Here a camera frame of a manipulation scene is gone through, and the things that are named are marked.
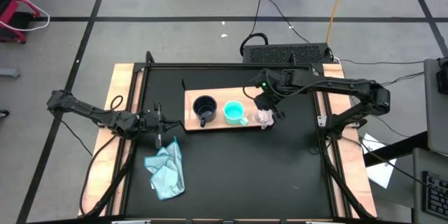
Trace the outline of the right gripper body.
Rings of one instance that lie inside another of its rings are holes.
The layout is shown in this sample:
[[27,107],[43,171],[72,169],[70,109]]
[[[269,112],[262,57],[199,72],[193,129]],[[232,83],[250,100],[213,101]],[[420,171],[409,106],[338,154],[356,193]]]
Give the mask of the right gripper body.
[[253,101],[255,100],[263,102],[263,110],[272,110],[272,112],[277,109],[276,105],[280,102],[277,97],[270,95],[267,92],[262,92],[261,94],[257,95]]

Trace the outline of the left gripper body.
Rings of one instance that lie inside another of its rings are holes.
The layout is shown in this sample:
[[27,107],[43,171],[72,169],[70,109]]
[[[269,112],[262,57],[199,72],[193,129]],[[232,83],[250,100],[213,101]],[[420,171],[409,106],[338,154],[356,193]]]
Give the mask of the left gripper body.
[[162,105],[160,102],[154,103],[152,111],[141,113],[141,131],[155,134],[155,147],[161,149],[162,147]]

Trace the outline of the clear glass mug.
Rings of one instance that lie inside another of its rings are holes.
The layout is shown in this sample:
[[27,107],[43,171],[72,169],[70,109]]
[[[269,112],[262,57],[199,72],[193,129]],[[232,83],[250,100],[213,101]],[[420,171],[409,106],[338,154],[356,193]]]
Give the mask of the clear glass mug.
[[272,110],[257,110],[253,117],[254,120],[260,124],[262,130],[267,129],[274,124],[274,113]]

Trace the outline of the mint green mug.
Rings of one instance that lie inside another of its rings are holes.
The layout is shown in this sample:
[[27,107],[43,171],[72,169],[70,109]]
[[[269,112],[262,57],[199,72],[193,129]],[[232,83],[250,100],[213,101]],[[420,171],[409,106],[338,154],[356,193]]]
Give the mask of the mint green mug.
[[244,105],[240,101],[228,101],[223,109],[225,121],[229,125],[248,125]]

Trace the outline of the dark blue enamel mug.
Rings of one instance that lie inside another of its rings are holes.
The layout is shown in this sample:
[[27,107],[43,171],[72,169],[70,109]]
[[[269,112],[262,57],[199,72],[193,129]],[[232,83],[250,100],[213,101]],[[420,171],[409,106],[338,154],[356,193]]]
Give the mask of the dark blue enamel mug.
[[213,121],[216,117],[217,103],[216,100],[209,95],[202,95],[193,102],[193,111],[200,121],[200,127]]

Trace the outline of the wooden table side plank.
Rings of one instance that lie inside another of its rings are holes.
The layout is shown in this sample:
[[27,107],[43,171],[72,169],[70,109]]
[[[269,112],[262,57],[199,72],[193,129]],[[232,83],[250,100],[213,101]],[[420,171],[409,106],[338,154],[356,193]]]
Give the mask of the wooden table side plank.
[[[105,107],[108,109],[113,98],[123,96],[118,109],[136,112],[139,106],[139,95],[143,71],[134,71],[133,64],[116,64],[113,69]],[[94,145],[96,158],[87,169],[87,180],[80,196],[80,212],[91,211],[110,186],[119,170],[124,167],[129,155],[130,140],[122,140],[106,129],[98,131]]]
[[[351,108],[351,102],[347,95],[318,92],[316,96],[322,116],[328,113],[340,114]],[[343,173],[346,185],[365,210],[376,217],[377,211],[363,159],[363,149],[358,143],[357,130],[346,127],[342,133],[342,139],[329,147],[329,156],[332,163],[339,161],[337,170]]]

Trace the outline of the light blue cloth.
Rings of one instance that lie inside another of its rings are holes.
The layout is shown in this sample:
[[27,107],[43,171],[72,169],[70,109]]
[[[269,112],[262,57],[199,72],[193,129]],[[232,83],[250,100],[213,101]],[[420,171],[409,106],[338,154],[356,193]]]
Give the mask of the light blue cloth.
[[156,155],[145,157],[143,165],[151,173],[150,185],[159,200],[168,200],[185,192],[183,156],[176,137]]

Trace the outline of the black computer case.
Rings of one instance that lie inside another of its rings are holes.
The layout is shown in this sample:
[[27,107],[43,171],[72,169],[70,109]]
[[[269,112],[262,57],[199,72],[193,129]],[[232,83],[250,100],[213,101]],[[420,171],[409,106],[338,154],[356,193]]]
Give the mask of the black computer case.
[[241,52],[244,63],[333,63],[332,51],[327,43],[245,45]]

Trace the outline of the white paper sheet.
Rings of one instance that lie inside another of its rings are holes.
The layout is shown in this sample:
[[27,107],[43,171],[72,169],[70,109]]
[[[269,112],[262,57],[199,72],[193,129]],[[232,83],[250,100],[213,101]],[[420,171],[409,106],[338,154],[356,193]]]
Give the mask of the white paper sheet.
[[[385,143],[379,142],[367,133],[361,138],[360,143],[364,154],[386,146]],[[387,189],[393,170],[394,168],[389,163],[380,162],[379,164],[367,168],[367,176],[377,185]]]

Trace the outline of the black desk beam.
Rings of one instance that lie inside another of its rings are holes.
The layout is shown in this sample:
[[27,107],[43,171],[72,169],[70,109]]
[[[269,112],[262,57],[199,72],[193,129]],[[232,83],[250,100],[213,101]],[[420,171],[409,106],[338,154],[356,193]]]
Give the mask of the black desk beam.
[[428,150],[427,132],[421,132],[414,136],[403,139],[402,141],[378,148],[376,150],[369,150],[368,153],[363,155],[364,163],[366,167],[378,165],[381,162],[410,155],[415,148]]

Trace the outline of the grey side desk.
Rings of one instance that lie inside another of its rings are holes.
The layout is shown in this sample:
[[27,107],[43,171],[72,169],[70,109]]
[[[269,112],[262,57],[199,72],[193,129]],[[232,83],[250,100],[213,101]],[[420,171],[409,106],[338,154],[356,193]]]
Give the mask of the grey side desk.
[[448,94],[438,92],[436,77],[441,68],[436,59],[425,59],[423,69],[428,147],[448,155]]

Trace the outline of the grey keyboard desk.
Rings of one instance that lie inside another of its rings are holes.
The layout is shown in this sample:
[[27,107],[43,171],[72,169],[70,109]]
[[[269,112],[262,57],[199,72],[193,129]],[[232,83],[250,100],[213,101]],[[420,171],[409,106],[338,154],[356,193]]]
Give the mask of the grey keyboard desk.
[[[442,175],[448,179],[448,157],[427,150],[415,148],[413,150],[414,177],[423,182],[422,172],[428,171]],[[423,189],[419,182],[414,182],[414,211],[413,222],[416,224],[448,224],[448,220],[438,218],[423,211]]]

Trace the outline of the black desk device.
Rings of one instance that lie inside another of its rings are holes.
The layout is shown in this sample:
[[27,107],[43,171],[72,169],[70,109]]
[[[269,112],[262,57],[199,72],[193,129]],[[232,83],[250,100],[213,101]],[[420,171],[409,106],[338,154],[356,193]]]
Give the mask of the black desk device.
[[443,95],[448,95],[448,57],[437,60],[440,70],[436,73],[437,89]]

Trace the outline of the red cart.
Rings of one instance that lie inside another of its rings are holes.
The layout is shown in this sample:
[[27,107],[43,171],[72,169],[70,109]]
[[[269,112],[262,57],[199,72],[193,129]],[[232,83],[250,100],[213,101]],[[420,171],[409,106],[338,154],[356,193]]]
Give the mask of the red cart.
[[[19,3],[27,4],[32,12],[18,11]],[[26,43],[25,31],[40,11],[28,0],[0,0],[0,42]]]

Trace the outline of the black keyboard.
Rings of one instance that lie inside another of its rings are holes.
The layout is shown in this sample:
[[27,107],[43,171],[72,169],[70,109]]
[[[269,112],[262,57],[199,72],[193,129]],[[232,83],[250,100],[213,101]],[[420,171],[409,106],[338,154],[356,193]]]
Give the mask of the black keyboard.
[[448,177],[422,172],[422,210],[448,221]]

